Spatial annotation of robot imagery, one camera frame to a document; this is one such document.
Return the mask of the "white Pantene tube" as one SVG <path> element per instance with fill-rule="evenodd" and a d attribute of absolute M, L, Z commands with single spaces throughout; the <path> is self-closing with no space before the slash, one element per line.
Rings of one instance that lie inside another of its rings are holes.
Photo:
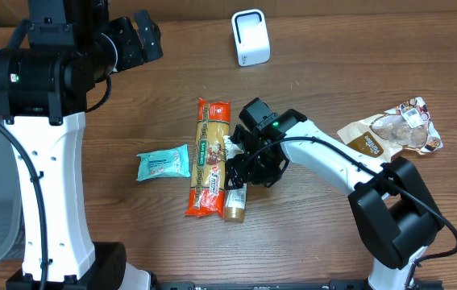
<path fill-rule="evenodd" d="M 242 155 L 244 153 L 242 149 L 231 142 L 228 135 L 223 137 L 223 141 L 225 144 L 226 161 L 236 155 Z M 226 222 L 244 222 L 246 199 L 246 184 L 239 189 L 226 190 L 224 205 L 224 219 Z"/>

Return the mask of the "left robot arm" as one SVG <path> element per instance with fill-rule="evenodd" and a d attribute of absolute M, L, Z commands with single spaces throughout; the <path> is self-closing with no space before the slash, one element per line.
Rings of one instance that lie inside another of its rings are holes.
<path fill-rule="evenodd" d="M 9 289 L 149 290 L 120 242 L 89 234 L 82 183 L 87 94 L 162 57 L 148 12 L 110 19 L 105 1 L 32 1 L 0 49 L 0 131 L 14 149 L 26 246 Z"/>

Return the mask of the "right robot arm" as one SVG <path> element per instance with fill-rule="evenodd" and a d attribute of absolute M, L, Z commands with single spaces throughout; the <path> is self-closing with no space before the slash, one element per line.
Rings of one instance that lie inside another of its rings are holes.
<path fill-rule="evenodd" d="M 329 181 L 348 199 L 359 236 L 374 258 L 371 289 L 413 289 L 414 271 L 443 228 L 442 215 L 414 165 L 359 153 L 287 110 L 241 111 L 231 140 L 242 154 L 229 162 L 227 185 L 273 186 L 289 164 Z"/>

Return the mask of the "red San Remo spaghetti pack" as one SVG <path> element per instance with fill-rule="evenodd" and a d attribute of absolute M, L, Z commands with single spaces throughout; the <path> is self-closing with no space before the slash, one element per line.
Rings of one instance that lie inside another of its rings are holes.
<path fill-rule="evenodd" d="M 199 100 L 187 216 L 223 215 L 230 115 L 228 102 Z"/>

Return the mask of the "teal wipes packet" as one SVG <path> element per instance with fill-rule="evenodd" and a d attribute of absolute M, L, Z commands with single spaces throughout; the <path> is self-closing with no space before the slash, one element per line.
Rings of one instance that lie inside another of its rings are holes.
<path fill-rule="evenodd" d="M 187 144 L 171 149 L 140 153 L 137 181 L 154 178 L 191 177 Z"/>

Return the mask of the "brown white snack bag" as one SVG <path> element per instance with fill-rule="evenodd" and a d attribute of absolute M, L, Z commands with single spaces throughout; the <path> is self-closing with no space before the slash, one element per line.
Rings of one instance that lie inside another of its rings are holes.
<path fill-rule="evenodd" d="M 403 150 L 424 155 L 443 147 L 422 97 L 352 122 L 340 129 L 338 136 L 350 148 L 386 162 Z"/>

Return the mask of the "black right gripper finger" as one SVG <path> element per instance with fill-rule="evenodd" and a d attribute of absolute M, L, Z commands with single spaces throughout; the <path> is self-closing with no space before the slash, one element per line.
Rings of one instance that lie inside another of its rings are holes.
<path fill-rule="evenodd" d="M 255 150 L 255 136 L 241 124 L 236 125 L 230 140 L 243 151 Z"/>
<path fill-rule="evenodd" d="M 241 189 L 250 180 L 249 155 L 236 155 L 226 162 L 225 189 Z"/>

